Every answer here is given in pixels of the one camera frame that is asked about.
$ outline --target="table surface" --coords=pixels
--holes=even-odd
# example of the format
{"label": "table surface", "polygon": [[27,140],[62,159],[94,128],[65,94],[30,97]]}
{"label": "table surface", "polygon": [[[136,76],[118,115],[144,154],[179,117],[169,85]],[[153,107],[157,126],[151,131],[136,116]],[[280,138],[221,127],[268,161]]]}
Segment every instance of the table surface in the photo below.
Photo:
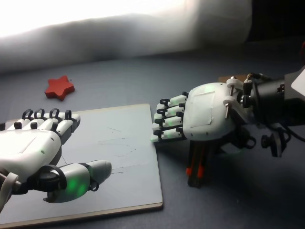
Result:
{"label": "table surface", "polygon": [[[204,51],[129,60],[96,62],[0,78],[0,120],[18,118],[28,108],[73,111],[158,101],[220,76],[258,72],[273,78],[302,67],[297,53],[253,48]],[[47,99],[47,80],[67,75],[76,91],[63,102]],[[266,131],[249,127],[259,137]],[[188,142],[157,146],[163,209],[110,218],[43,225],[38,228],[140,229],[298,228],[305,225],[304,145],[293,139],[283,158],[272,158],[259,144],[234,156],[212,157],[208,182],[187,185]]]}

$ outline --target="robotic hand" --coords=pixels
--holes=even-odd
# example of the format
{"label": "robotic hand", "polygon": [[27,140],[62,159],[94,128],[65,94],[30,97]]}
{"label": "robotic hand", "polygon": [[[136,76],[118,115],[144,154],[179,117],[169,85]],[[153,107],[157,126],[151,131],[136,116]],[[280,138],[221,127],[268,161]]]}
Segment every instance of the robotic hand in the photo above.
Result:
{"label": "robotic hand", "polygon": [[7,129],[0,124],[0,212],[12,194],[38,190],[47,192],[46,202],[62,203],[96,191],[110,176],[112,166],[105,160],[56,167],[61,146],[80,121],[70,110],[29,109]]}
{"label": "robotic hand", "polygon": [[[305,82],[305,71],[297,79]],[[190,140],[186,174],[191,187],[201,185],[211,149],[219,152],[227,143],[237,148],[255,146],[256,139],[243,127],[246,124],[270,129],[272,134],[262,136],[261,145],[270,147],[272,156],[281,157],[292,135],[305,141],[288,127],[305,125],[305,91],[298,87],[302,90],[296,94],[291,85],[291,78],[273,81],[250,73],[244,82],[231,77],[226,83],[208,83],[172,99],[161,99],[151,141]]]}

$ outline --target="red object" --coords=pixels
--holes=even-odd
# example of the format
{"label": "red object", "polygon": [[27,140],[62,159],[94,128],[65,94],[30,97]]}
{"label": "red object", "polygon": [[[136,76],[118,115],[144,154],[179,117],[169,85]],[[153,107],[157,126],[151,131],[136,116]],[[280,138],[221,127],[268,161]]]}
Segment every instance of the red object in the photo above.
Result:
{"label": "red object", "polygon": [[66,75],[62,76],[58,80],[48,80],[49,87],[46,89],[45,94],[47,98],[58,98],[61,101],[64,100],[67,94],[74,92],[75,88],[72,83],[69,82]]}

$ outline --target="red star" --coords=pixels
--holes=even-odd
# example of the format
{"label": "red star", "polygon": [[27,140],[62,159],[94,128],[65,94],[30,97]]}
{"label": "red star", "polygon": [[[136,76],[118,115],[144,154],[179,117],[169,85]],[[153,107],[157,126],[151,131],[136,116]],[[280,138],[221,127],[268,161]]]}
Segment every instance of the red star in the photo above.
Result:
{"label": "red star", "polygon": [[46,89],[45,94],[50,98],[58,98],[61,101],[64,100],[67,94],[74,92],[75,88],[72,83],[69,82],[66,75],[62,76],[58,80],[48,80],[49,87]]}

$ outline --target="white board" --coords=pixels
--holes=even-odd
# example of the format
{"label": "white board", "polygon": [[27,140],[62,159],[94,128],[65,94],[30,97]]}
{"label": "white board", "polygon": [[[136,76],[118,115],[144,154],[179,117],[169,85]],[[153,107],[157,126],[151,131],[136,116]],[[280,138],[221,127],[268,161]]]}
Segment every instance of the white board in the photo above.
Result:
{"label": "white board", "polygon": [[112,163],[111,176],[98,191],[66,203],[46,203],[46,193],[34,190],[14,195],[0,214],[0,228],[162,206],[149,105],[76,113],[81,124],[62,146],[57,166],[105,159]]}

